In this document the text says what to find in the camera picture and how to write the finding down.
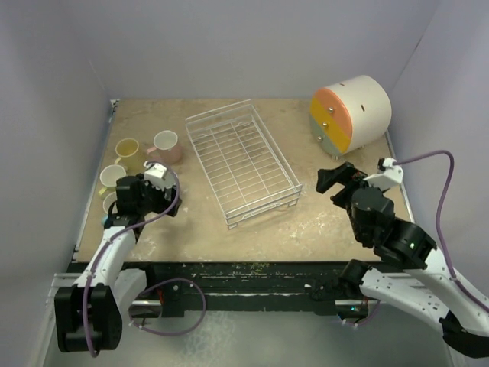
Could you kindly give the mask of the light blue mug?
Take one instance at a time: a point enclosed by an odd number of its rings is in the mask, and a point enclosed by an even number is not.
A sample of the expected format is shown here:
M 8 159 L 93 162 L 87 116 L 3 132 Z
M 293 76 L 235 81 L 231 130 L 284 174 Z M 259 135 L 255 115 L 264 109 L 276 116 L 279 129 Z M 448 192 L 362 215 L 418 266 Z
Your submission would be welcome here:
M 102 225 L 104 225 L 105 221 L 108 218 L 108 211 L 110 207 L 115 204 L 117 200 L 116 192 L 109 193 L 104 200 L 102 201 L 102 208 L 104 210 L 104 216 L 102 217 Z

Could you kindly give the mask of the pink faceted mug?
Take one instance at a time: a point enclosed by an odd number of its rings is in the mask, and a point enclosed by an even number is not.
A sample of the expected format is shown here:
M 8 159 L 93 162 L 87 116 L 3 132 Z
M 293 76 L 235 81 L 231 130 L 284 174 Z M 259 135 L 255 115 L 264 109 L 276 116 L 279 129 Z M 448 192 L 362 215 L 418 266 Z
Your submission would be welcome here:
M 153 145 L 146 150 L 147 156 L 155 161 L 171 165 L 178 163 L 183 156 L 183 149 L 176 132 L 164 130 L 158 132 Z

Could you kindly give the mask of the yellow-green faceted mug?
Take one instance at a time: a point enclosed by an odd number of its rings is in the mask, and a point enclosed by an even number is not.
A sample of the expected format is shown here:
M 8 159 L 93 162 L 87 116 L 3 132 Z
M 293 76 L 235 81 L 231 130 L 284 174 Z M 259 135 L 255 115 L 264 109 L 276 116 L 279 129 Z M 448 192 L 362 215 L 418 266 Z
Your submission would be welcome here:
M 126 169 L 120 164 L 111 164 L 105 167 L 99 175 L 99 181 L 102 188 L 99 190 L 99 196 L 106 198 L 111 192 L 115 191 L 117 180 L 126 176 Z

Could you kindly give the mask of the pale yellow round mug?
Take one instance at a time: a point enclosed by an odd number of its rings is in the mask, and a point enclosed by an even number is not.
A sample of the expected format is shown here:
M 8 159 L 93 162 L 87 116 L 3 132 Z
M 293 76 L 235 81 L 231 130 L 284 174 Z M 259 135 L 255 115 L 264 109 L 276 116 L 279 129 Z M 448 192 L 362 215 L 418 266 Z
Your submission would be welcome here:
M 115 164 L 121 165 L 128 173 L 136 174 L 144 168 L 147 160 L 139 142 L 134 138 L 124 138 L 115 146 Z

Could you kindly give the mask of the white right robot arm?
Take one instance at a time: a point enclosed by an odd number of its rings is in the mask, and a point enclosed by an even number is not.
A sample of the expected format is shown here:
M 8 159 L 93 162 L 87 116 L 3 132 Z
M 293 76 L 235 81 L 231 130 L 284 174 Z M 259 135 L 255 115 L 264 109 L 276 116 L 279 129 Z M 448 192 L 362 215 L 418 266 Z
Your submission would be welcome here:
M 372 175 L 349 162 L 318 171 L 318 193 L 343 186 L 331 201 L 348 214 L 355 240 L 424 287 L 415 289 L 352 259 L 339 277 L 340 291 L 348 299 L 365 296 L 387 302 L 439 331 L 462 355 L 486 358 L 488 299 L 449 267 L 439 245 L 420 226 L 396 217 L 393 201 L 384 194 L 402 180 L 403 169 L 393 158 L 380 159 Z

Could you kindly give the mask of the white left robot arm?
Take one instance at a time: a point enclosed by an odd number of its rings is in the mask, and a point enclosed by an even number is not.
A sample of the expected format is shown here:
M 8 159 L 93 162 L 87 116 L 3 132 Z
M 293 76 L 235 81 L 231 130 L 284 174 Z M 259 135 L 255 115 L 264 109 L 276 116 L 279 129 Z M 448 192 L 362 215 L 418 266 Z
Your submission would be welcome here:
M 88 351 L 97 356 L 102 350 L 115 349 L 121 340 L 123 312 L 136 297 L 148 300 L 157 292 L 155 278 L 122 267 L 149 223 L 148 214 L 157 219 L 177 214 L 181 204 L 177 175 L 157 164 L 118 180 L 115 194 L 96 253 L 72 285 L 56 292 L 61 352 Z

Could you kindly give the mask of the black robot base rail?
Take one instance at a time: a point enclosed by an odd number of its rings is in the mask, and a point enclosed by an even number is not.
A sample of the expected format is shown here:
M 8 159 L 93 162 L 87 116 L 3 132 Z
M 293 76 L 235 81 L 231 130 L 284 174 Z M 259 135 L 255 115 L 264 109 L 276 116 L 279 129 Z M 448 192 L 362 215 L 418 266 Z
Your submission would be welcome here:
M 363 322 L 379 303 L 346 290 L 343 261 L 148 262 L 148 293 L 133 317 L 183 317 L 187 311 L 307 312 Z

